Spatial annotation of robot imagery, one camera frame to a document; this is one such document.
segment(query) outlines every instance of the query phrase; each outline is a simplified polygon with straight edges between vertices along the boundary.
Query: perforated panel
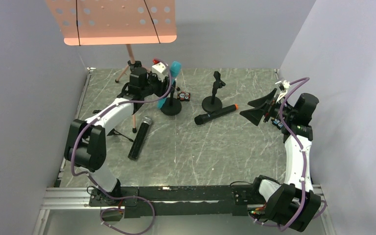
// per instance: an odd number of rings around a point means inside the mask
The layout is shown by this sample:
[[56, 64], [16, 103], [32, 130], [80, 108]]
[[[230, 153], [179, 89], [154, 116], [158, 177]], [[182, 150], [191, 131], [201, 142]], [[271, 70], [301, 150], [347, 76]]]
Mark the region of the perforated panel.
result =
[[[64, 42], [78, 45], [76, 0], [46, 0]], [[161, 43], [176, 39], [175, 0], [146, 0]], [[77, 0], [81, 45], [158, 43], [143, 0]]]

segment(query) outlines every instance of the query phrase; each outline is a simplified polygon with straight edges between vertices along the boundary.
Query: microphone stand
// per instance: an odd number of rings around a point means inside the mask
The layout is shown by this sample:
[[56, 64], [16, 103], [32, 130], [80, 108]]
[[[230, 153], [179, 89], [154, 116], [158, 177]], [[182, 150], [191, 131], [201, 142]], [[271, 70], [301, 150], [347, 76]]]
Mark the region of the microphone stand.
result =
[[214, 72], [215, 82], [212, 84], [212, 92], [211, 96], [207, 96], [202, 101], [202, 109], [207, 113], [212, 113], [217, 111], [223, 107], [223, 103], [218, 97], [215, 97], [217, 94], [218, 89], [224, 87], [226, 84], [225, 82], [221, 81], [221, 74], [218, 71]]
[[175, 93], [175, 82], [172, 85], [170, 96], [166, 98], [165, 103], [161, 107], [163, 114], [168, 116], [175, 116], [182, 110], [182, 105], [180, 100], [174, 98]]

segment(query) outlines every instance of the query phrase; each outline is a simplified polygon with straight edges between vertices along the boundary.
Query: microphone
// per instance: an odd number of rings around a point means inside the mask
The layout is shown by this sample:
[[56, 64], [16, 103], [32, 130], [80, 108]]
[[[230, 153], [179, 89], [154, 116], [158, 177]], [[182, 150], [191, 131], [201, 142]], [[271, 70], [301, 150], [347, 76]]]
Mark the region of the microphone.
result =
[[132, 148], [130, 149], [129, 155], [127, 156], [130, 160], [136, 161], [139, 156], [139, 152], [141, 150], [143, 140], [145, 139], [146, 133], [148, 133], [149, 126], [152, 124], [152, 118], [149, 116], [145, 116], [142, 119], [141, 126], [139, 127], [139, 131], [136, 134], [136, 138], [133, 142]]
[[232, 113], [238, 109], [237, 104], [233, 104], [230, 106], [227, 106], [225, 108], [219, 109], [217, 111], [211, 112], [209, 114], [201, 114], [194, 118], [195, 124], [202, 125], [208, 121], [211, 121], [213, 119], [219, 118], [221, 116], [224, 116], [226, 114]]

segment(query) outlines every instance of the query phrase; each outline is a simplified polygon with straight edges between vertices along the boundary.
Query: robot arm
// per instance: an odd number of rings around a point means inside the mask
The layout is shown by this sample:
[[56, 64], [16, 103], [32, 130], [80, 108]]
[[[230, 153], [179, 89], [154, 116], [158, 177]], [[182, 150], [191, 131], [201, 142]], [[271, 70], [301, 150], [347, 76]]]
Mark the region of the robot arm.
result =
[[[286, 149], [284, 183], [280, 184], [274, 179], [261, 175], [253, 182], [254, 193], [262, 195], [266, 201], [264, 212], [258, 215], [258, 219], [268, 219], [281, 225], [291, 221], [289, 227], [302, 232], [321, 205], [320, 196], [313, 193], [309, 172], [309, 151], [313, 140], [312, 127], [309, 122], [319, 100], [311, 94], [301, 94], [294, 106], [285, 102], [280, 114], [281, 100], [286, 96], [289, 86], [288, 82], [281, 82], [280, 94], [276, 95], [277, 89], [274, 89], [265, 97], [250, 101], [248, 104], [254, 108], [242, 111], [240, 114], [256, 126], [262, 117], [264, 117], [263, 121], [267, 122], [270, 118], [279, 119], [279, 115], [282, 115], [285, 124], [302, 145], [301, 148], [295, 137], [283, 126], [283, 143]], [[305, 152], [306, 159], [305, 172], [303, 152]], [[305, 202], [301, 205], [303, 195], [305, 195]], [[295, 213], [298, 210], [301, 212], [296, 217]]]
[[70, 125], [69, 135], [67, 138], [64, 157], [70, 161], [74, 143], [79, 133], [88, 123], [93, 123], [88, 128], [75, 152], [74, 164], [81, 168], [97, 182], [97, 185], [106, 190], [113, 197], [121, 197], [120, 181], [112, 174], [107, 166], [106, 160], [106, 136], [127, 117], [131, 116], [142, 106], [142, 103], [123, 103], [129, 100], [143, 101], [145, 97], [155, 94], [162, 96], [166, 92], [166, 85], [169, 78], [165, 74], [165, 66], [162, 63], [155, 64], [153, 71], [160, 72], [160, 75], [154, 72], [148, 72], [145, 68], [134, 68], [131, 71], [129, 82], [126, 83], [122, 92], [117, 98], [108, 105], [99, 117], [94, 115], [86, 120], [74, 120]]

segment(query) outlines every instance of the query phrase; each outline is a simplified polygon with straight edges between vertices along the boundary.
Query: blue object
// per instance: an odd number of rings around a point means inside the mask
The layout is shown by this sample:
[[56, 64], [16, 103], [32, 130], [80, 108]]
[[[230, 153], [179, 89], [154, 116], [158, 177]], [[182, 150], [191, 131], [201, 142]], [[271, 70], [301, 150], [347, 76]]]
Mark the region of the blue object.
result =
[[[178, 76], [180, 71], [181, 71], [181, 63], [179, 63], [178, 61], [172, 62], [171, 67], [169, 67], [169, 72], [171, 73], [171, 76], [172, 76], [172, 81], [171, 81], [172, 85], [174, 85], [175, 78]], [[162, 106], [165, 104], [165, 101], [166, 101], [166, 98], [160, 99], [158, 101], [158, 105], [157, 105], [158, 109], [162, 108]]]

